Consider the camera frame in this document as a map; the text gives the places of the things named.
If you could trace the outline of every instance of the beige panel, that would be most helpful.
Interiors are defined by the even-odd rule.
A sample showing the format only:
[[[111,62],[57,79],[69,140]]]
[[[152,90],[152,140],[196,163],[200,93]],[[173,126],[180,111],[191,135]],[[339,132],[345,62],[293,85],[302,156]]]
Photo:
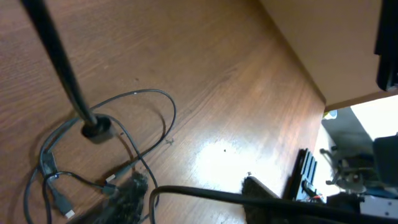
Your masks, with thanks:
[[[261,0],[326,98],[380,91],[373,54],[380,0]]]

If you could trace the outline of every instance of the black rod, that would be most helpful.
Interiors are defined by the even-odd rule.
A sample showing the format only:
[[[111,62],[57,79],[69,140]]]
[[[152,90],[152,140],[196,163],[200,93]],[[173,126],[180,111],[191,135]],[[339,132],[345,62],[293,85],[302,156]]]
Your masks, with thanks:
[[[85,124],[95,126],[97,119],[83,99],[72,66],[43,0],[21,0],[21,3],[28,13],[75,111]]]

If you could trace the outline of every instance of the wood grain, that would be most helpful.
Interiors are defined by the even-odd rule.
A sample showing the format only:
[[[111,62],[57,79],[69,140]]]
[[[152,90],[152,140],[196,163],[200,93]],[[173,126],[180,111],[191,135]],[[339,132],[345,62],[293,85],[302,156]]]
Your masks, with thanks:
[[[298,149],[315,145],[325,104],[256,0],[48,4],[90,105],[141,88],[175,98],[177,122],[168,137],[174,143],[147,157],[160,185],[239,192],[251,172],[281,195]],[[23,189],[40,144],[72,108],[21,6],[5,0],[0,9],[0,222],[24,223]],[[120,119],[142,151],[160,137],[162,119],[170,124],[172,118],[170,103],[154,93],[98,111]],[[94,146],[80,126],[55,150],[61,170],[95,181],[129,160],[120,140]],[[29,200],[36,223],[45,221],[41,181]],[[102,199],[68,177],[57,186],[77,213]],[[66,222],[53,215],[54,223]],[[242,223],[244,215],[237,205],[164,195],[157,218]]]

